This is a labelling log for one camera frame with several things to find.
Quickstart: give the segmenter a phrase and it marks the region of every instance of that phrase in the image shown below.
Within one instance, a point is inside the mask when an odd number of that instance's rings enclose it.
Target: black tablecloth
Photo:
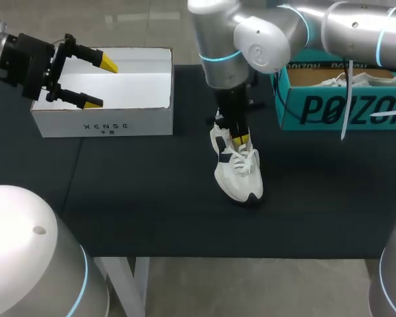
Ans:
[[[396,132],[281,131],[268,77],[253,93],[267,103],[249,116],[258,209],[214,180],[216,105],[198,65],[176,67],[174,136],[85,138],[79,153],[78,139],[42,139],[28,102],[1,93],[0,183],[44,197],[92,256],[380,256],[396,223]]]
[[[43,139],[21,89],[0,82],[0,185],[32,190],[63,210],[80,139]]]

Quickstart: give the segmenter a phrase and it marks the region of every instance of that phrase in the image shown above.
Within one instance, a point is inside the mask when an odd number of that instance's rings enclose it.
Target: white sneaker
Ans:
[[[345,73],[341,73],[336,78],[327,79],[314,87],[346,87]],[[352,87],[396,87],[396,77],[379,78],[361,73],[353,77]]]
[[[220,188],[234,201],[257,203],[263,196],[263,180],[259,169],[258,151],[251,139],[234,149],[228,129],[214,124],[210,131],[211,144],[218,155],[214,176]]]

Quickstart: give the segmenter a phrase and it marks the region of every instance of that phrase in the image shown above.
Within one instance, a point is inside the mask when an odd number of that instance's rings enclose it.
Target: black shoe sole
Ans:
[[[219,190],[230,200],[231,203],[233,203],[234,205],[240,206],[240,207],[244,207],[244,208],[248,208],[248,209],[254,209],[254,208],[258,208],[261,203],[263,202],[263,198],[264,195],[261,196],[261,198],[257,198],[257,196],[255,196],[254,194],[250,194],[248,196],[248,199],[246,201],[237,201],[233,198],[231,198],[228,194],[226,194],[224,192],[224,190],[222,190],[220,188],[220,186],[217,184],[217,181],[215,182],[217,187],[219,188]]]

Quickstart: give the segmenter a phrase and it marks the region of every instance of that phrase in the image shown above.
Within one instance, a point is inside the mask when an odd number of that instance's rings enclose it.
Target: gray floor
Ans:
[[[87,46],[172,47],[175,63],[199,63],[186,0],[0,0],[0,19],[12,34],[54,42],[68,32]],[[365,317],[368,284],[363,260],[154,258],[147,315]],[[122,315],[115,304],[112,317]]]

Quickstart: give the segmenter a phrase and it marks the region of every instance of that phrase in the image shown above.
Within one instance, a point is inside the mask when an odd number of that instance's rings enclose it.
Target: teal shoe box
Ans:
[[[280,73],[271,75],[279,124],[283,130],[341,130],[346,87],[311,87],[337,77],[343,61],[317,50],[303,50]],[[355,63],[354,75],[393,78],[396,73]],[[370,114],[396,110],[396,87],[353,87],[349,130],[396,130],[396,116]]]

